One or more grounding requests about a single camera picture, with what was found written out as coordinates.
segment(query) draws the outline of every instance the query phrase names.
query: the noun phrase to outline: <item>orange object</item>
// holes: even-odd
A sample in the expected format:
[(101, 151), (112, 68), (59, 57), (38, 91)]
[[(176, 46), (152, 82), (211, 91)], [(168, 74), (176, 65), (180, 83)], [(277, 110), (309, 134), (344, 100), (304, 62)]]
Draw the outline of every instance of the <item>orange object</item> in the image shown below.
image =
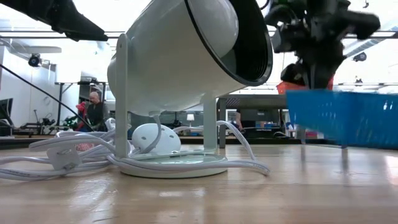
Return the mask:
[[(278, 84), (276, 86), (276, 88), (278, 89), (278, 93), (281, 95), (285, 94), (286, 90), (306, 90), (307, 89), (307, 87), (305, 87), (305, 86), (297, 85), (297, 84), (289, 83), (289, 82), (281, 82), (280, 84)], [(330, 79), (327, 89), (328, 90), (333, 89), (333, 77)]]

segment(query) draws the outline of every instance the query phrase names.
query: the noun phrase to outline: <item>wooden tabletop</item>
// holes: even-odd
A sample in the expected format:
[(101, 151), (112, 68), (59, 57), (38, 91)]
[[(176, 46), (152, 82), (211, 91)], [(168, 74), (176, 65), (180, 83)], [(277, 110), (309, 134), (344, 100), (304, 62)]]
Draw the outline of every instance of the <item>wooden tabletop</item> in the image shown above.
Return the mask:
[[(0, 180), (1, 223), (398, 223), (397, 152), (298, 145), (253, 151), (269, 164), (271, 176), (229, 169), (211, 177), (160, 180), (109, 167), (40, 182)], [(247, 158), (240, 146), (227, 146), (226, 154)]]

